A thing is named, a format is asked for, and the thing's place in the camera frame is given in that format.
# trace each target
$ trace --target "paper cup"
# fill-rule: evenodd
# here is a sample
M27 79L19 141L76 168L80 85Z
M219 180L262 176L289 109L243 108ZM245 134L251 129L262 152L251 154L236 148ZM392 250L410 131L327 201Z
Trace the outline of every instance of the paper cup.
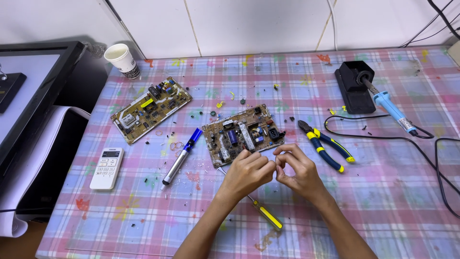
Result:
M128 79L134 79L141 74L126 44L120 43L109 47L104 53L104 58Z

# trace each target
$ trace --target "yellow and blue pliers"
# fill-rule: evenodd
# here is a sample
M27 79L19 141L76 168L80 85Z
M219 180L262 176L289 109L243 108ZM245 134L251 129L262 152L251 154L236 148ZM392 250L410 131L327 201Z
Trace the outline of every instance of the yellow and blue pliers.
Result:
M347 162L355 162L355 159L352 157L352 155L337 141L324 134L321 134L319 130L312 128L303 120L297 121L297 124L307 134L307 137L310 139L311 143L313 143L313 146L316 148L316 151L322 157L322 159L324 159L326 163L332 166L339 173L343 173L344 167L337 163L337 161L335 161L333 158L331 158L331 156L329 156L329 154L326 152L326 150L324 150L321 143L319 142L320 140L326 142L328 145L337 150L346 159Z

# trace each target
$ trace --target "circuit board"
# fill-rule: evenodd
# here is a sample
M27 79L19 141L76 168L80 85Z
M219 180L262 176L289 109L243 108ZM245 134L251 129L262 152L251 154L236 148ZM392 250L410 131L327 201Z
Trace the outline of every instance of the circuit board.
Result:
M151 85L149 91L110 117L128 145L144 136L192 100L172 77Z
M214 168L231 163L247 149L263 151L284 143L265 104L245 110L202 127Z

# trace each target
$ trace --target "white remote control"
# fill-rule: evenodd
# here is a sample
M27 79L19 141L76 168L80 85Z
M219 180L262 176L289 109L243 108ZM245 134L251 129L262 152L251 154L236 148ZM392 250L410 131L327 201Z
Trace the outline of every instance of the white remote control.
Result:
M125 151L121 147L107 147L102 151L89 188L108 190L115 186L116 176Z

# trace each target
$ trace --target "workbench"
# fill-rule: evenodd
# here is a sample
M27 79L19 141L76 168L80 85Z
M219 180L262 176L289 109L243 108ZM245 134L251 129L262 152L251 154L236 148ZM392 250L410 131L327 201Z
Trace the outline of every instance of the workbench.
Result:
M347 163L325 146L345 167L341 175L321 159L297 127L297 120L302 119L326 133L323 122L331 113L357 117L342 109L334 75L342 62L351 60L364 60L375 71L373 84L380 91L387 90L415 125L436 138L460 137L460 68L448 56L447 47L139 60L142 72L134 80L115 68L111 71L37 258L173 256L209 206L224 175L213 168L201 137L172 184L160 191L176 159L170 144L186 143L196 127L217 119L210 111L224 118L264 103L278 128L286 131L285 142L297 143L316 163L344 215L380 259L460 258L460 219L444 206L436 172L414 146L401 140L327 133L356 159ZM169 76L189 87L192 102L156 128L162 135L156 135L154 129L127 145L110 116ZM377 108L372 115L381 114L385 112ZM411 137L391 117L333 119L328 127L345 134L408 137L434 161L434 139ZM91 190L104 147L125 149L118 179L112 190ZM274 159L272 151L263 155ZM460 145L439 144L440 170L456 186L460 185L459 157ZM460 211L459 197L447 184L444 188L451 207ZM222 223L209 258L338 258L325 223L311 203L275 179L251 196L284 222L284 230L275 232L249 199L243 199Z

